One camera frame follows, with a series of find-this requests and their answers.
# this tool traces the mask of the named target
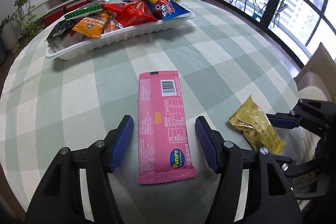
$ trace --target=round table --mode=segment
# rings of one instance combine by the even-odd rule
[[[228,118],[251,94],[265,113],[289,112],[298,95],[294,80],[272,46],[233,14],[200,0],[182,0],[196,18],[178,29],[130,38],[64,61],[47,60],[45,37],[35,37],[15,59],[0,100],[0,161],[27,210],[34,191],[60,148],[86,148],[103,139],[122,117],[134,119],[134,134],[122,165],[109,174],[127,223],[204,223],[219,175],[207,166],[195,136],[199,115],[225,140],[250,149]],[[138,183],[138,77],[178,70],[192,163],[198,176],[156,185]],[[298,159],[301,133],[278,130],[283,154]],[[246,196],[248,171],[241,197]],[[93,220],[85,171],[85,215]],[[241,198],[236,218],[244,211]]]

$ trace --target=pororo logo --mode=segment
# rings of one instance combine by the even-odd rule
[[[180,168],[184,165],[184,155],[178,148],[170,153],[170,164],[172,168]]]

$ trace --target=white flower pot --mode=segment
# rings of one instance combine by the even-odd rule
[[[19,39],[11,21],[3,27],[1,34],[5,48],[9,51],[12,51],[19,43]]]

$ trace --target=red box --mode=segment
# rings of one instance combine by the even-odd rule
[[[46,26],[49,26],[51,23],[55,22],[63,15],[64,15],[64,10],[63,8],[60,8],[56,10],[55,12],[53,12],[51,15],[44,17],[44,23]]]
[[[75,3],[71,3],[66,6],[65,13],[71,12],[73,10],[76,10],[77,8],[82,7],[83,5],[88,4],[87,0],[79,0]]]

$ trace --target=pink snack wrapper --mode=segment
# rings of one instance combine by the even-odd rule
[[[139,76],[139,183],[197,176],[191,164],[179,73]]]

